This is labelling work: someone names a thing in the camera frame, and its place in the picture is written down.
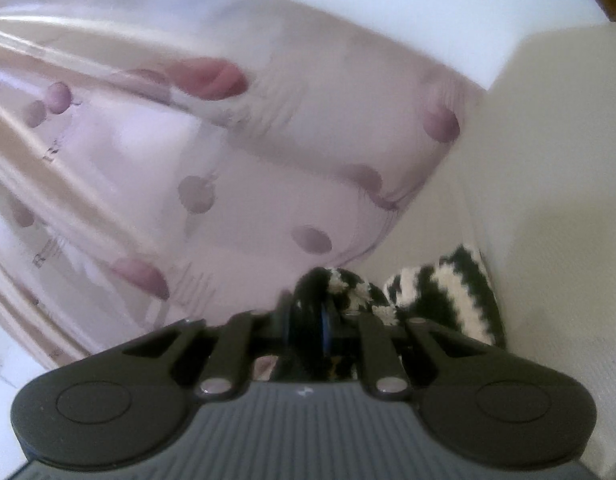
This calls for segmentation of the pink leaf print curtain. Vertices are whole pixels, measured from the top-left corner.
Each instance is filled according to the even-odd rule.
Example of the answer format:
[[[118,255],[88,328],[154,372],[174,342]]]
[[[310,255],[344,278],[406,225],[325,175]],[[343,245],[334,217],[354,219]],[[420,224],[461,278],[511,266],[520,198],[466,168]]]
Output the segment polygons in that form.
[[[374,252],[483,95],[289,0],[0,0],[0,324],[54,368],[271,309]]]

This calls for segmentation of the black white striped knit cardigan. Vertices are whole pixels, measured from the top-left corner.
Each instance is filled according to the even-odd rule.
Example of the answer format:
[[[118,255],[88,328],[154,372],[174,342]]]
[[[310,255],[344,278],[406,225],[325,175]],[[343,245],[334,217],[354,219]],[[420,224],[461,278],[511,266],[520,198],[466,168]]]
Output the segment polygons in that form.
[[[311,300],[323,304],[332,324],[360,313],[376,315],[387,327],[425,318],[483,344],[508,346],[482,253],[470,245],[434,263],[403,268],[381,286],[342,268],[315,268],[291,293],[299,313],[308,311]]]

